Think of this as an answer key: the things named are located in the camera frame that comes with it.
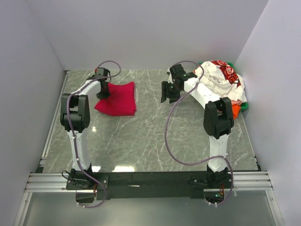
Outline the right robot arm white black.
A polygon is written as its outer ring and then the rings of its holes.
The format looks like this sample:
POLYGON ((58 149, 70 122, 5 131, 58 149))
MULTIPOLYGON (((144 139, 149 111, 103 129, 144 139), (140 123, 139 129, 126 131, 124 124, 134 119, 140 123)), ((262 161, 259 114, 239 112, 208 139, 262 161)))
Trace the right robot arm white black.
POLYGON ((200 83, 195 76, 189 78, 187 74, 176 79, 173 83, 163 81, 161 90, 161 103, 167 99, 170 103, 174 103, 167 117, 164 131, 165 146, 168 153, 182 165, 194 166, 208 162, 206 182, 209 187, 217 188, 227 180, 228 172, 232 171, 230 162, 226 157, 229 135, 234 127, 231 100, 227 97, 219 97, 200 83), (188 95, 191 95, 204 108, 203 127, 209 136, 209 158, 195 163, 185 163, 178 160, 170 151, 167 141, 167 127, 171 114, 180 101, 188 95))

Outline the magenta red t shirt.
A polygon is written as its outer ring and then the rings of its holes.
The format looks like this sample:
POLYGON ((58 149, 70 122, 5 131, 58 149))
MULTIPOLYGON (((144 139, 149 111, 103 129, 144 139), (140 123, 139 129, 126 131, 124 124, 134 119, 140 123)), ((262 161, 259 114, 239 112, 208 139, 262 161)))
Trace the magenta red t shirt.
POLYGON ((101 99, 94 109, 109 116, 134 116, 137 110, 135 103, 135 83, 124 85, 108 84, 110 96, 101 99))

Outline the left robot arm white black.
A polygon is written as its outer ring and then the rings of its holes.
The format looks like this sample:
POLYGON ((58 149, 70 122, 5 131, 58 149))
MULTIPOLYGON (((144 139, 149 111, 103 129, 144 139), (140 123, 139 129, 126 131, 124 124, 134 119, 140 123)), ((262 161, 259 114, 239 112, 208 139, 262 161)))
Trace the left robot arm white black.
POLYGON ((60 123, 67 131, 72 151, 72 170, 70 180, 74 180, 83 189, 89 189, 93 183, 100 183, 92 172, 92 163, 87 153, 87 129, 90 125, 89 99, 109 97, 107 76, 89 77, 84 85, 72 93, 61 97, 60 123))

